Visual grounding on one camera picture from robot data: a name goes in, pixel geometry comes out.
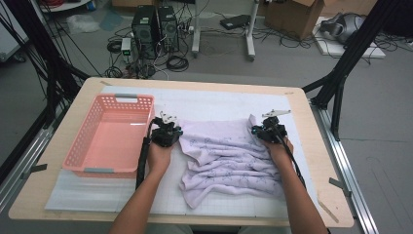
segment white board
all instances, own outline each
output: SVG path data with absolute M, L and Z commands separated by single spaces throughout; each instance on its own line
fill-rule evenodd
M 328 32 L 320 32 L 319 28 L 323 20 L 329 20 L 329 18 L 319 17 L 317 24 L 313 29 L 313 35 L 316 37 L 316 42 L 319 50 L 324 56 L 341 57 L 345 50 L 343 44 L 336 41 Z M 384 59 L 385 54 L 377 45 L 373 42 L 370 47 L 364 52 L 363 58 L 374 58 L 374 59 Z
M 272 109 L 290 109 L 284 96 L 197 92 L 187 90 L 147 89 L 107 86 L 103 93 L 143 94 L 155 97 L 155 111 L 164 111 L 177 118 L 210 121 L 246 119 L 249 114 L 262 120 L 261 114 Z M 291 114 L 280 116 L 280 121 L 288 131 L 294 144 L 294 156 L 306 180 L 310 197 L 318 207 L 317 195 L 311 181 L 310 172 L 299 141 L 298 132 Z M 261 198 L 251 195 L 227 195 L 210 193 L 196 208 L 191 209 L 184 201 L 178 187 L 185 172 L 189 157 L 180 146 L 172 151 L 171 163 L 159 186 L 152 214 L 171 215 L 228 215 L 260 216 L 287 219 L 286 204 L 283 199 Z M 46 206 L 47 210 L 119 212 L 134 191 L 134 179 L 81 178 L 71 172 L 59 174 L 55 189 Z

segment white plastic piece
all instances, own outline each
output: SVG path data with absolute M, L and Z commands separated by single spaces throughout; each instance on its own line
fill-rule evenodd
M 291 113 L 291 110 L 272 110 L 268 112 L 267 114 L 263 114 L 262 117 L 276 117 L 279 115 L 284 115 L 284 114 L 289 114 Z
M 164 122 L 164 124 L 168 124 L 168 123 L 176 121 L 176 116 L 168 115 L 168 114 L 164 113 L 164 111 L 161 111 L 161 118 L 162 118 L 162 122 Z

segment gray floor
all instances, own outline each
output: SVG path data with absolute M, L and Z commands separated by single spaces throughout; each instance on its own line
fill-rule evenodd
M 113 29 L 77 34 L 73 38 L 96 68 L 103 71 L 109 58 L 107 38 L 130 25 L 131 20 L 119 18 L 107 9 L 91 15 L 106 26 L 111 20 L 114 24 L 108 27 Z M 216 17 L 207 21 L 219 28 L 218 20 Z M 75 66 L 95 74 L 70 46 L 67 37 L 63 39 Z M 321 56 L 316 45 L 310 49 L 290 49 L 281 46 L 280 38 L 274 36 L 264 42 L 255 40 L 256 58 L 250 62 L 245 56 L 243 39 L 216 33 L 203 35 L 199 57 L 194 59 L 188 54 L 189 69 L 182 73 L 167 71 L 169 79 L 303 87 L 326 75 L 337 62 Z M 361 60 L 351 73 L 344 93 L 340 136 L 379 232 L 409 233 L 413 230 L 413 120 L 409 117 L 413 109 L 413 54 L 401 49 L 385 53 L 385 59 L 374 59 L 371 65 Z M 166 80 L 167 76 L 158 72 L 153 79 Z M 45 101 L 29 62 L 0 63 L 0 96 L 0 163 L 3 163 L 43 109 Z M 0 215 L 1 233 L 100 233 L 110 226 L 106 222 L 17 221 L 10 220 L 7 212 L 8 208 Z M 360 233 L 357 226 L 332 231 Z

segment crumpled cloth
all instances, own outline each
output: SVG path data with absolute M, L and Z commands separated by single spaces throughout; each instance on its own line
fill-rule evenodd
M 268 149 L 250 132 L 255 117 L 235 121 L 180 120 L 183 153 L 195 159 L 179 186 L 197 208 L 209 192 L 283 197 L 280 174 Z

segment pink plastic basket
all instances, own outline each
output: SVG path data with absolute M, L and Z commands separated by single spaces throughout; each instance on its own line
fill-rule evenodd
M 97 95 L 62 167 L 78 176 L 135 177 L 153 105 L 152 96 Z

